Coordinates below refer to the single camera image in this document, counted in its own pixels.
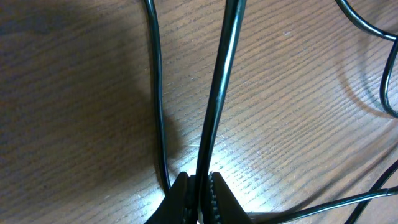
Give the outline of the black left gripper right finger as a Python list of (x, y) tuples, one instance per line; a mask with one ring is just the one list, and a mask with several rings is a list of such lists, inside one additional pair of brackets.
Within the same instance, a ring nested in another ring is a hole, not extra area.
[(206, 224), (253, 224), (219, 172), (208, 176), (201, 211)]

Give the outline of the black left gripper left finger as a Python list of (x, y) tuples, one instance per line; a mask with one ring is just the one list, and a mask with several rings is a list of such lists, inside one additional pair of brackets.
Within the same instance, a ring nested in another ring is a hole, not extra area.
[(193, 205), (194, 184), (194, 175), (179, 173), (168, 194), (145, 224), (196, 223), (196, 209)]

